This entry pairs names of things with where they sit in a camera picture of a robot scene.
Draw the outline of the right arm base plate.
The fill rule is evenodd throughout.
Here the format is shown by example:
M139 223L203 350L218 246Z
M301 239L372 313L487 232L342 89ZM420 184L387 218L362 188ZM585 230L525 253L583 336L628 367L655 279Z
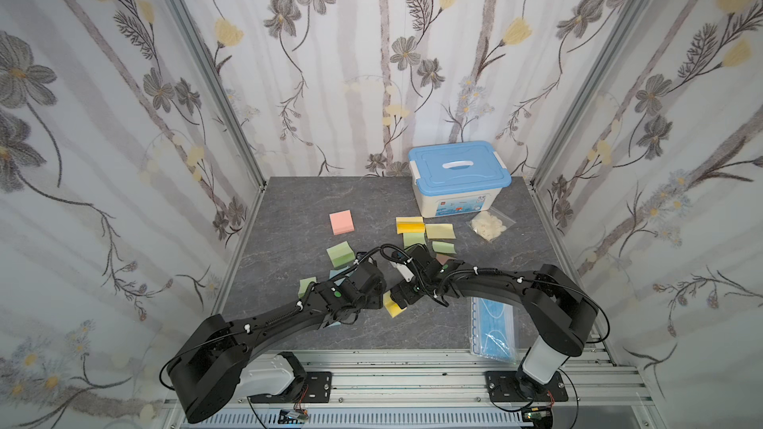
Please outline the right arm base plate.
M568 402L569 395L562 375L556 371L545 385L517 371L485 371L485 383L490 401L527 404Z

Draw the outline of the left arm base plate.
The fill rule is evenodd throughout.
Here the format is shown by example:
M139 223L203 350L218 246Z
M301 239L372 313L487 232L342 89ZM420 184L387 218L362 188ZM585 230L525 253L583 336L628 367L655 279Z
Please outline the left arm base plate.
M308 371L304 377L296 377L282 393L253 395L248 397L248 401L268 404L324 404L330 401L332 383L333 373L331 371Z

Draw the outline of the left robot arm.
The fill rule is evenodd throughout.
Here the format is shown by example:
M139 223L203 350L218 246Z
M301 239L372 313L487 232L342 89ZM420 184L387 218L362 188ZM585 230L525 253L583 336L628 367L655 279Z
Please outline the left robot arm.
M309 284L301 298L272 311L232 321L208 317L167 365L187 421L200 423L223 409L244 368L276 344L379 310L386 291L385 276L366 261L343 276Z

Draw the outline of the blue memo pad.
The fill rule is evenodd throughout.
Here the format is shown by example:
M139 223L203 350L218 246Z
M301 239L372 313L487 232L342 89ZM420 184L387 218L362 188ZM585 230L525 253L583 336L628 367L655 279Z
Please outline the blue memo pad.
M340 273L348 270L348 269L349 269L349 267L344 267L344 268L340 268L340 269L332 269L332 270L330 270L330 272L329 272L329 280L333 280L334 284L340 285L343 282L343 280L345 279L345 277L337 278L336 276L339 275Z

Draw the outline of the yellow memo pad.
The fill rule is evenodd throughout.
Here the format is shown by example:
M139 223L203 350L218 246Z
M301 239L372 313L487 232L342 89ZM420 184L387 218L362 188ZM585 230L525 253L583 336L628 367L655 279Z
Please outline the yellow memo pad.
M422 216L398 216L395 219L398 234L424 234L425 223Z
M405 311L405 309L401 308L399 304L393 301L393 298L391 298L391 293L389 292L385 292L385 294L383 294L383 307L387 310L387 313L389 313L392 318L396 318L398 315L401 315L403 311Z

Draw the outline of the pink memo pad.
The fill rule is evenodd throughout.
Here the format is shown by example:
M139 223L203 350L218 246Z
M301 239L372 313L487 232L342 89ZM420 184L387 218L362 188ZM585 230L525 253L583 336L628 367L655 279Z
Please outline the pink memo pad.
M355 225L350 210L329 214L330 224L334 236L349 234L355 230Z

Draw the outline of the torn yellow memo page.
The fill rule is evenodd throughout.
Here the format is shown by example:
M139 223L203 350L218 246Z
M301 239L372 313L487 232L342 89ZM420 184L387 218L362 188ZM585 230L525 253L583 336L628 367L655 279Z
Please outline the torn yellow memo page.
M430 240L455 240L453 224L426 224L426 236Z

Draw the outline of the torn green memo page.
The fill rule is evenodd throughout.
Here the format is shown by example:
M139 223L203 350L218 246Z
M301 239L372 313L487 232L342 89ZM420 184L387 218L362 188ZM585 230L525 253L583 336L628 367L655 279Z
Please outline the torn green memo page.
M432 249L438 254L454 255L456 253L455 244L452 242L431 242Z

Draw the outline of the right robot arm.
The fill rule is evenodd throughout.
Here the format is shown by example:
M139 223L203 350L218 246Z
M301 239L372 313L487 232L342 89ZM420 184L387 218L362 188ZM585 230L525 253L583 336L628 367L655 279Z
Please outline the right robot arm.
M407 309L423 297L448 307L452 299L479 298L519 306L529 314L538 337L516 370L516 388L525 398L548 387L560 368L582 355L603 311L558 267L509 271L460 259L440 262L421 244L393 249L383 257L403 281L391 288L391 301Z

